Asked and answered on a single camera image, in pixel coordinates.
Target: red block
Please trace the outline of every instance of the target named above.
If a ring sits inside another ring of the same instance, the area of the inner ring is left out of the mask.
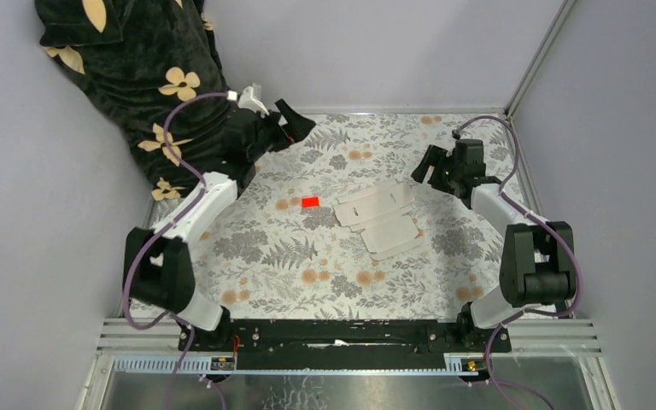
[[[304,208],[319,207],[320,200],[317,196],[308,196],[302,199],[302,204]]]

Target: floral blanket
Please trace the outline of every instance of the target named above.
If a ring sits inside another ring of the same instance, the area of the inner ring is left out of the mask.
[[[242,197],[202,235],[192,255],[198,289],[232,317],[273,319],[454,319],[498,283],[501,235],[453,196],[411,180],[429,144],[450,149],[470,114],[313,115],[301,144],[268,154]],[[512,165],[505,133],[479,121],[488,174]],[[424,244],[372,261],[360,235],[338,225],[340,195],[386,179],[412,186]],[[516,180],[509,189],[522,197]],[[301,197],[318,196],[319,208]],[[160,202],[154,219],[174,202]],[[132,313],[159,310],[134,303]]]

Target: wall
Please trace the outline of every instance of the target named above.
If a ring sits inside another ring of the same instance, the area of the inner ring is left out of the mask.
[[[226,77],[325,111],[504,107],[561,0],[208,0]]]
[[[0,0],[0,408],[73,408],[124,239],[149,187],[38,47],[33,0]]]
[[[578,2],[516,121],[623,409],[656,408],[656,2]]]

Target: reflective metal surface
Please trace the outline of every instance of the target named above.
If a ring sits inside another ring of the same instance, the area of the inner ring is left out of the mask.
[[[583,375],[571,358],[498,358],[496,377],[539,390],[557,410],[591,409]],[[106,409],[162,409],[168,375],[116,372]],[[221,409],[213,389],[178,377],[171,409]],[[467,388],[458,378],[407,376],[232,376],[220,386],[230,410],[510,409],[495,386]],[[528,393],[506,388],[526,409],[546,409]]]

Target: dark green blanket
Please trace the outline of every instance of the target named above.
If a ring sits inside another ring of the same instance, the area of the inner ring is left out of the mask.
[[[196,179],[165,148],[202,172],[220,161],[220,136],[236,109],[223,98],[195,102],[162,127],[177,105],[195,95],[227,91],[204,0],[35,0],[45,26],[41,45],[68,77],[126,136],[135,161],[155,186],[156,200],[185,196]]]

